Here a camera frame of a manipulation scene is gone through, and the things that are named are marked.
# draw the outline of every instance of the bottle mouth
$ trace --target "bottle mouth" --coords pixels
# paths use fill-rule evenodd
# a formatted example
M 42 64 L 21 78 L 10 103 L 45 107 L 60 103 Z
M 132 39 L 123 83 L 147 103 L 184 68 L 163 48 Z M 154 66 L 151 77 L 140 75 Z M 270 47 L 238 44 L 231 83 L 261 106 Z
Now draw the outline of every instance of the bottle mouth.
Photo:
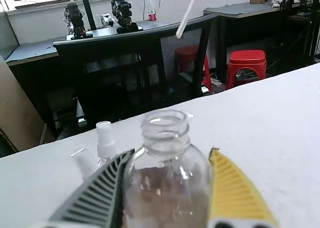
M 184 112 L 160 110 L 147 115 L 141 128 L 145 139 L 168 141 L 186 135 L 189 131 L 189 124 Z

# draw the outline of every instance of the gray desk surface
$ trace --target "gray desk surface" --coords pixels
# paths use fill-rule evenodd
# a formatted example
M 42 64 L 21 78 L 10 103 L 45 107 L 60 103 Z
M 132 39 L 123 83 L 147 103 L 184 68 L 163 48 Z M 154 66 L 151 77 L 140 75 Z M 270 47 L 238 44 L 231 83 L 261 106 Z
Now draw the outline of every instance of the gray desk surface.
M 140 21 L 137 22 L 137 24 L 144 30 L 159 28 L 167 25 L 159 21 Z M 114 26 L 112 28 L 89 31 L 88 33 L 92 33 L 93 37 L 116 35 L 117 28 L 118 26 Z M 42 42 L 23 44 L 17 47 L 17 49 L 5 61 L 7 62 L 8 66 L 14 66 L 17 64 L 58 56 L 57 50 L 53 47 L 53 41 L 63 41 L 66 39 L 70 40 L 71 37 L 72 35 L 68 35 L 67 37 L 55 38 Z
M 300 4 L 294 4 L 293 7 L 298 7 Z M 279 11 L 280 8 L 273 8 L 271 3 L 266 4 L 234 4 L 220 8 L 206 8 L 204 14 L 217 14 L 219 16 L 241 19 L 245 17 L 272 13 Z

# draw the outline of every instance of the chair backrest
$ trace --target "chair backrest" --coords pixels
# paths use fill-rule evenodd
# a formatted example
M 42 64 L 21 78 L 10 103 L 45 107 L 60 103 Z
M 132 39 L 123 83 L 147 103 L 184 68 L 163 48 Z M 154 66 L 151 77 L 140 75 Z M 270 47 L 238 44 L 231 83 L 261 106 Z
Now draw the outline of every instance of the chair backrest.
M 54 42 L 53 46 L 64 60 L 66 74 L 78 90 L 86 116 L 90 109 L 97 112 L 97 107 L 92 107 L 96 99 L 105 100 L 106 106 L 112 103 L 118 111 L 124 107 L 126 114 L 120 118 L 126 118 L 141 113 L 139 107 L 161 102 L 160 97 L 175 92 L 174 83 L 183 73 L 190 77 L 189 99 L 202 94 L 204 59 L 214 17 L 190 20 L 179 40 L 175 37 L 179 24 L 173 24 L 135 33 Z M 176 50 L 183 47 L 196 53 L 186 70 L 179 68 L 176 59 Z

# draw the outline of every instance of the white cable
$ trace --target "white cable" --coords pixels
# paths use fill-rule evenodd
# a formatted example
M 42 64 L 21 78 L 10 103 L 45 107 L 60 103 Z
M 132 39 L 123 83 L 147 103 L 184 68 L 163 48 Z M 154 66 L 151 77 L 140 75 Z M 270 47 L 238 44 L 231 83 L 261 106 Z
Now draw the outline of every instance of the white cable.
M 179 25 L 179 28 L 175 34 L 176 38 L 177 39 L 180 39 L 182 34 L 184 33 L 185 29 L 186 29 L 186 26 L 187 26 L 187 22 L 188 22 L 188 16 L 189 16 L 189 13 L 190 13 L 190 10 L 192 8 L 192 6 L 194 5 L 194 2 L 195 0 L 191 0 L 190 4 L 189 4 L 189 7 L 187 8 L 186 10 L 186 13 L 184 14 L 184 17 Z

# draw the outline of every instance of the bottle neck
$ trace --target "bottle neck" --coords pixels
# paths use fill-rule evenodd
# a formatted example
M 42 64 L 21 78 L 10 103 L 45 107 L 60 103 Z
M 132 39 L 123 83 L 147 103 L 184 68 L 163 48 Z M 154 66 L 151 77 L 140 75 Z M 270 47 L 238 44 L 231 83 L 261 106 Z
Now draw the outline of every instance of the bottle neck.
M 183 112 L 153 112 L 142 124 L 144 147 L 157 155 L 183 152 L 190 145 L 189 124 Z

